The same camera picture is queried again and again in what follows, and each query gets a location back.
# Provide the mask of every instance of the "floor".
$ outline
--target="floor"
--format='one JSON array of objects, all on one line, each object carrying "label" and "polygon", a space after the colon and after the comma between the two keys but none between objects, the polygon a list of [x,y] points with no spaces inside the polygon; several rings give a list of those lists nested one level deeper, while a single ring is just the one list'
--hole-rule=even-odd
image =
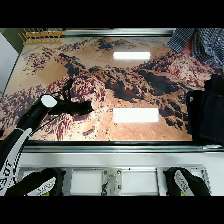
[{"label": "floor", "polygon": [[[73,78],[72,100],[91,100],[94,111],[84,116],[64,114],[32,140],[190,141],[186,93],[203,89],[214,69],[187,54],[176,54],[166,46],[168,40],[71,37],[61,45],[25,46],[0,101],[1,139],[40,95],[60,90]],[[119,51],[147,51],[151,56],[116,60],[113,53]],[[157,108],[159,122],[116,123],[114,108]]]}]

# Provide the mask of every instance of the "blue plaid shirt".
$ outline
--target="blue plaid shirt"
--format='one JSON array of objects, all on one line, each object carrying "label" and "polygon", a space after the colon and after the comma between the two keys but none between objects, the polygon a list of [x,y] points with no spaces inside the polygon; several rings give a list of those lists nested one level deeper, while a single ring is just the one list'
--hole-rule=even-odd
[{"label": "blue plaid shirt", "polygon": [[211,67],[224,69],[223,28],[177,28],[167,45],[179,53],[191,37],[193,57]]}]

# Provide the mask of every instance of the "desert landscape print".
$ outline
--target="desert landscape print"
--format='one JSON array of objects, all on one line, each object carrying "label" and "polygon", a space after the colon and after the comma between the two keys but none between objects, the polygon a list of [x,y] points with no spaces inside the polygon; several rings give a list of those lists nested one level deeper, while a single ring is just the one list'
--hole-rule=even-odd
[{"label": "desert landscape print", "polygon": [[[175,53],[169,37],[69,37],[25,46],[0,101],[3,140],[44,93],[72,78],[72,101],[92,101],[88,115],[63,114],[30,139],[41,141],[190,141],[186,93],[202,89],[214,69]],[[114,52],[150,52],[149,60],[115,60]],[[159,122],[114,123],[114,108],[158,108]],[[47,116],[42,125],[52,116]]]}]

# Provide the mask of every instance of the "metal bracket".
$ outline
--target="metal bracket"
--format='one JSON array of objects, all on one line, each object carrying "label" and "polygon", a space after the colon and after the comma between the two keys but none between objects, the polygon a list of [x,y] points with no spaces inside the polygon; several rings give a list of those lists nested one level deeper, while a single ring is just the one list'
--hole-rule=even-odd
[{"label": "metal bracket", "polygon": [[122,170],[103,169],[102,196],[120,196],[122,189]]}]

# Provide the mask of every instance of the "robotic arm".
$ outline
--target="robotic arm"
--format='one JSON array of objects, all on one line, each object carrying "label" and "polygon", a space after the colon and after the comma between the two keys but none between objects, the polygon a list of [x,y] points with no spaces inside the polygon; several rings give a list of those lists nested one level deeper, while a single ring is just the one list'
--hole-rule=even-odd
[{"label": "robotic arm", "polygon": [[5,195],[13,178],[13,169],[18,162],[25,142],[37,130],[47,114],[84,115],[93,111],[91,101],[72,102],[70,89],[73,79],[68,80],[63,88],[64,100],[52,95],[42,95],[19,120],[16,128],[0,144],[0,196]]}]

